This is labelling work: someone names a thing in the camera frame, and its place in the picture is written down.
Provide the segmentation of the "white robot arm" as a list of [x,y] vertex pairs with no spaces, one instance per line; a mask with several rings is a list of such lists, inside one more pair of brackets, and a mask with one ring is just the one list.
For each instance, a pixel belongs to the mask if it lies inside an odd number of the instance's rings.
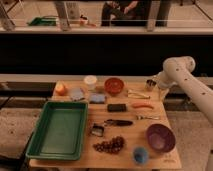
[[167,58],[157,74],[157,86],[165,90],[178,84],[213,125],[213,90],[191,74],[195,66],[191,56]]

